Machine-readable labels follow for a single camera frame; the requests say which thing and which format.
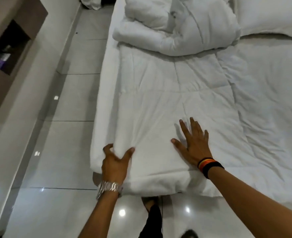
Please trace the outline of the black and striped wristbands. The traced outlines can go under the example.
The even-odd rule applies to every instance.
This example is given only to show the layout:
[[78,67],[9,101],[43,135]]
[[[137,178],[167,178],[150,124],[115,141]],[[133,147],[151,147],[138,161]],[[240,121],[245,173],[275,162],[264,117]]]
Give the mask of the black and striped wristbands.
[[218,161],[216,161],[215,159],[213,159],[211,157],[205,157],[202,160],[200,160],[197,164],[197,168],[199,169],[199,171],[208,180],[209,180],[208,172],[213,167],[220,167],[220,168],[224,169],[224,167],[221,165],[221,163],[219,163]]

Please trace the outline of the brown wall cabinet with niche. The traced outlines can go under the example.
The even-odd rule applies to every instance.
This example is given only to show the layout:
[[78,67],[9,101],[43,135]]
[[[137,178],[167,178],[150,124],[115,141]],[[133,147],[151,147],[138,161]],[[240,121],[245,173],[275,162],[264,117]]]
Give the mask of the brown wall cabinet with niche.
[[41,0],[0,0],[0,51],[12,47],[0,69],[0,107],[47,15]]

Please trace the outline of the silver metal wristwatch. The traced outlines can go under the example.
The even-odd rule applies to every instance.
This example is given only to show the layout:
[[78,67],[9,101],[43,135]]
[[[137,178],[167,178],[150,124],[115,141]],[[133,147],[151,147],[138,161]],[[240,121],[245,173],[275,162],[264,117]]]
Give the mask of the silver metal wristwatch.
[[118,184],[116,182],[108,182],[104,180],[99,184],[98,187],[99,187],[99,190],[96,196],[96,200],[99,200],[104,192],[116,192],[118,194],[118,197],[121,197],[122,190],[123,190],[123,187],[121,184]]

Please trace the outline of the person's dark foot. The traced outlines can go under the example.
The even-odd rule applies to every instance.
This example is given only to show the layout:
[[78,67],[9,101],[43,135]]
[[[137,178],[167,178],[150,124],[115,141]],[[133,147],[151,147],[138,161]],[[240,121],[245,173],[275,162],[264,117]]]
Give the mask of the person's dark foot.
[[197,233],[192,230],[192,229],[189,229],[187,231],[185,231],[181,236],[180,238],[199,238]]

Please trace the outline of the person's left hand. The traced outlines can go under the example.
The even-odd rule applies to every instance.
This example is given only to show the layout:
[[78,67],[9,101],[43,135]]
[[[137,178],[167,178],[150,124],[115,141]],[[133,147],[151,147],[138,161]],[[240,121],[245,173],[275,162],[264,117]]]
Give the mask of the person's left hand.
[[127,176],[128,166],[121,163],[121,158],[113,153],[112,148],[113,144],[107,144],[103,148],[105,159],[102,163],[102,180],[122,185]]

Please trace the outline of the white pillow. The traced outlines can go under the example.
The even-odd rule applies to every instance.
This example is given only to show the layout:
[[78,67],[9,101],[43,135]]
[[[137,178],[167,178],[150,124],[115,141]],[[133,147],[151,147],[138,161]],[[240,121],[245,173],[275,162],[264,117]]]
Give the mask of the white pillow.
[[292,0],[233,0],[241,36],[282,34],[292,37]]

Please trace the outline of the white cloth heap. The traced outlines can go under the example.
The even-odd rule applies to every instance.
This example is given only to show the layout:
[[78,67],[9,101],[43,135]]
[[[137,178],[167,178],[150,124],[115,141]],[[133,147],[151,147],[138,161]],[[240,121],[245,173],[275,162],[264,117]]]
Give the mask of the white cloth heap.
[[102,0],[80,0],[86,9],[99,10],[102,7]]

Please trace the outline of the small purple item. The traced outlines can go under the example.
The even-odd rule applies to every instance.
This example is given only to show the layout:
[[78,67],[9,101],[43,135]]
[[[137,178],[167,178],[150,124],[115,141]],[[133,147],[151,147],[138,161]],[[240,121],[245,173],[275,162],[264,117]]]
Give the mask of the small purple item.
[[11,56],[11,46],[7,45],[0,51],[0,69],[3,68],[7,60]]

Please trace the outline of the person's right forearm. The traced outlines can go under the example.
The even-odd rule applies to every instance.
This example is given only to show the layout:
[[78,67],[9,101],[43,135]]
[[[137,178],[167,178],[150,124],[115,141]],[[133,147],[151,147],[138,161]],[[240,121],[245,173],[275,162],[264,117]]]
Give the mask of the person's right forearm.
[[292,210],[221,167],[210,168],[208,177],[255,238],[292,238]]

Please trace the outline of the person's right hand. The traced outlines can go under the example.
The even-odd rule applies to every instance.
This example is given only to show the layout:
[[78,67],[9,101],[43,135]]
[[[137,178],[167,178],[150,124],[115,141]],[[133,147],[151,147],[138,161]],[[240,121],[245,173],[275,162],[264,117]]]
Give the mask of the person's right hand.
[[199,131],[199,138],[195,139],[192,136],[191,131],[188,130],[187,126],[185,125],[183,120],[179,120],[179,124],[181,127],[181,130],[184,134],[184,137],[186,139],[186,147],[188,149],[188,152],[179,152],[181,156],[193,166],[197,167],[197,164],[200,160],[202,160],[205,157],[211,157],[212,154],[210,151],[209,146],[206,146],[204,143],[204,131],[202,130],[199,123],[196,121],[197,129]]

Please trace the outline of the mattress with white sheet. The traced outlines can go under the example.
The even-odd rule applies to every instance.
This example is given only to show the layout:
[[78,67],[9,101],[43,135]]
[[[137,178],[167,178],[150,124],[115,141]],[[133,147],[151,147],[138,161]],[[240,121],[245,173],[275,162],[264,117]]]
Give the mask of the mattress with white sheet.
[[120,90],[120,52],[118,42],[112,37],[114,28],[124,17],[125,0],[116,0],[111,24],[108,30],[100,84],[97,96],[96,115],[90,147],[90,168],[94,173],[101,173],[105,158],[103,148],[114,143]]

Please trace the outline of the person's bare foot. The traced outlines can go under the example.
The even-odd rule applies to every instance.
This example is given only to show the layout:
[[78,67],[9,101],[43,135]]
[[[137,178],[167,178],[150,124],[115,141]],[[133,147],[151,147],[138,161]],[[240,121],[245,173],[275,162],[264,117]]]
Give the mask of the person's bare foot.
[[154,205],[159,204],[159,196],[141,197],[141,200],[148,213]]

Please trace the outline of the white quilted duvet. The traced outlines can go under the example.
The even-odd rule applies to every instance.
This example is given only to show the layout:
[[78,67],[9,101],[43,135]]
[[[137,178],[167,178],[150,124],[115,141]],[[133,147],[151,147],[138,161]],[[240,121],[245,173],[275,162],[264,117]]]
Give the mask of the white quilted duvet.
[[227,0],[125,0],[114,140],[135,147],[124,194],[222,196],[173,147],[190,117],[212,157],[280,203],[292,203],[292,37],[241,36]]

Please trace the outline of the person's left forearm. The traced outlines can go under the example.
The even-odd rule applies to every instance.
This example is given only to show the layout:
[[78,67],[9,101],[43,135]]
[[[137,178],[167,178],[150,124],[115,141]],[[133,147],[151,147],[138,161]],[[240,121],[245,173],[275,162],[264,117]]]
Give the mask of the person's left forearm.
[[107,238],[118,197],[119,192],[115,191],[105,191],[100,196],[78,238]]

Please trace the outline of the person's black trouser leg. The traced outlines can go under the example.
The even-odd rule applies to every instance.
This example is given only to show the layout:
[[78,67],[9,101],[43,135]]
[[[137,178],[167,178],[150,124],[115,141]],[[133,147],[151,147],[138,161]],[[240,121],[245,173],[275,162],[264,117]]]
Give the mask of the person's black trouser leg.
[[157,204],[150,208],[146,224],[138,238],[163,238],[162,216]]

